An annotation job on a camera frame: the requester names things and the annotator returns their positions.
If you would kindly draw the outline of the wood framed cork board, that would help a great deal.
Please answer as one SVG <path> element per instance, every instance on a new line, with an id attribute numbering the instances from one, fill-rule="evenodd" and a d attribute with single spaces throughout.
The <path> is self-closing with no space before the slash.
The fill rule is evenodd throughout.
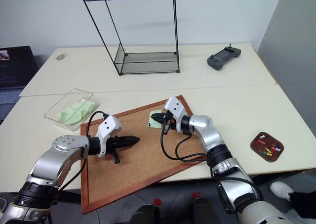
<path id="1" fill-rule="evenodd" d="M 130 148 L 117 151 L 120 163 L 111 154 L 103 158 L 89 156 L 81 173 L 81 211 L 92 212 L 150 184 L 186 170 L 196 163 L 168 159 L 160 146 L 160 129 L 147 126 L 152 110 L 160 109 L 164 100 L 115 115 L 121 124 L 120 136 L 132 135 L 140 140 Z"/>

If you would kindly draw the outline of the green sticky note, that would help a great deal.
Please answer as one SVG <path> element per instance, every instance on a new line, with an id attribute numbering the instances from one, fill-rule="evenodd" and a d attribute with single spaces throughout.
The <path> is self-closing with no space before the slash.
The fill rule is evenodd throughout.
<path id="1" fill-rule="evenodd" d="M 96 102 L 90 100 L 79 100 L 75 102 L 71 108 L 74 111 L 72 119 L 82 119 L 88 115 L 97 105 Z"/>
<path id="2" fill-rule="evenodd" d="M 63 123 L 65 125 L 73 125 L 81 120 L 81 119 L 72 119 L 73 114 L 74 114 L 73 109 L 71 107 L 67 107 L 63 109 L 62 111 L 58 112 L 56 115 L 60 123 Z"/>
<path id="3" fill-rule="evenodd" d="M 159 110 L 153 110 L 153 111 L 151 111 L 151 112 L 149 113 L 149 120 L 148 120 L 148 122 L 151 123 L 151 127 L 149 127 L 149 128 L 161 129 L 162 124 L 161 124 L 161 123 L 158 123 L 158 122 L 156 122 L 156 121 L 154 121 L 154 120 L 151 118 L 151 115 L 152 115 L 153 113 L 161 113 L 161 109 L 159 109 Z"/>

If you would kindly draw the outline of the clear plastic box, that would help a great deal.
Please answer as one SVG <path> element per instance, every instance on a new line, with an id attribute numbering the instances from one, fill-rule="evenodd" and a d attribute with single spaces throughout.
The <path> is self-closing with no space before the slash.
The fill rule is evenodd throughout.
<path id="1" fill-rule="evenodd" d="M 93 93 L 71 89 L 44 113 L 44 117 L 61 128 L 75 131 L 99 105 Z"/>

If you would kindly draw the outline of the white shoe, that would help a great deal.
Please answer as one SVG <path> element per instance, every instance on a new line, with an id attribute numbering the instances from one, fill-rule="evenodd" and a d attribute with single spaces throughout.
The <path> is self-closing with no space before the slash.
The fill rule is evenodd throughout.
<path id="1" fill-rule="evenodd" d="M 294 192 L 294 190 L 287 184 L 276 181 L 270 184 L 270 191 L 276 197 L 280 199 L 284 199 L 286 201 L 290 201 L 290 194 Z"/>

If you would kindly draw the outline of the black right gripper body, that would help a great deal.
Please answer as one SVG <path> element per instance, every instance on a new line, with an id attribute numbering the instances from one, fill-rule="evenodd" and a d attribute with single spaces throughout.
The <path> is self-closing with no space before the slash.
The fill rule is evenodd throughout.
<path id="1" fill-rule="evenodd" d="M 162 133 L 163 134 L 168 134 L 169 130 L 177 130 L 177 122 L 175 120 L 175 118 L 173 117 L 173 114 L 169 111 L 167 111 L 166 113 L 162 114 L 162 120 L 163 120 L 163 129 L 162 129 Z"/>

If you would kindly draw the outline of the black trouser leg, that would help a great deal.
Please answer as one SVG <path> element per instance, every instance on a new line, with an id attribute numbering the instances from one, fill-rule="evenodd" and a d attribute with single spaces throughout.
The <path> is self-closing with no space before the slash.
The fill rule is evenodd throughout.
<path id="1" fill-rule="evenodd" d="M 316 219 L 316 191 L 311 193 L 293 192 L 289 197 L 291 206 L 300 217 Z"/>

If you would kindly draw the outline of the dark rounded shape red cap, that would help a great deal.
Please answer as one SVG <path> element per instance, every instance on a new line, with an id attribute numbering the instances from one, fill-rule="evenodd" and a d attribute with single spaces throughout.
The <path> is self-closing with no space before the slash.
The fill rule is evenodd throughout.
<path id="1" fill-rule="evenodd" d="M 128 224 L 160 224 L 159 206 L 162 204 L 160 198 L 155 198 L 153 204 L 141 206 L 130 218 Z"/>
<path id="2" fill-rule="evenodd" d="M 221 224 L 211 203 L 200 192 L 192 193 L 192 200 L 193 224 Z"/>

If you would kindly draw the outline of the brown rounded tray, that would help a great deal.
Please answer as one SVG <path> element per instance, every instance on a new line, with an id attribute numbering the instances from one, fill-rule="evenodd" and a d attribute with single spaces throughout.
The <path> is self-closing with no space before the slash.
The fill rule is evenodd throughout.
<path id="1" fill-rule="evenodd" d="M 260 136 L 262 134 L 266 134 L 267 137 L 264 139 L 260 139 Z M 260 144 L 258 143 L 258 140 L 262 140 L 263 142 L 265 142 L 266 144 Z M 272 148 L 272 145 L 276 146 L 276 147 L 280 147 L 281 151 L 277 152 L 275 151 L 274 148 Z M 261 154 L 261 152 L 266 152 L 265 147 L 268 148 L 271 151 L 272 157 L 270 156 L 263 156 Z M 266 132 L 259 132 L 255 138 L 252 140 L 252 142 L 250 143 L 250 148 L 257 154 L 259 155 L 261 158 L 263 158 L 265 161 L 267 162 L 275 162 L 279 156 L 282 154 L 282 152 L 284 151 L 284 146 L 283 144 L 278 141 L 277 139 L 275 139 L 273 136 L 271 136 L 270 134 L 266 133 Z"/>

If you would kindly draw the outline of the dark laptop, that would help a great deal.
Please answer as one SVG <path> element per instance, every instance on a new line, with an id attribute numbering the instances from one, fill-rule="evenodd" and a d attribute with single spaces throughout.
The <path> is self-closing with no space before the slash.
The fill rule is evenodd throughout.
<path id="1" fill-rule="evenodd" d="M 0 48 L 0 124 L 38 70 L 30 46 Z"/>

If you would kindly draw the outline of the gray handheld controller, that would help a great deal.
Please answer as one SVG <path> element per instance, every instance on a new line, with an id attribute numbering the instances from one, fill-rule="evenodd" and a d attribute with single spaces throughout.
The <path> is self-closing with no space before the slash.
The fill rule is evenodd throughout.
<path id="1" fill-rule="evenodd" d="M 218 53 L 209 56 L 207 58 L 207 64 L 211 68 L 220 71 L 227 62 L 229 62 L 233 58 L 239 57 L 240 55 L 241 49 L 229 45 Z"/>

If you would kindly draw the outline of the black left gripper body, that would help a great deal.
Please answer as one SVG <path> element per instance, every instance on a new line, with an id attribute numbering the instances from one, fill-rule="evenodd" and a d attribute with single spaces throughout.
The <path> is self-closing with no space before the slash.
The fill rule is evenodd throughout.
<path id="1" fill-rule="evenodd" d="M 120 163 L 117 149 L 123 145 L 124 138 L 122 136 L 110 137 L 106 142 L 106 155 L 111 154 L 114 157 L 115 164 Z"/>

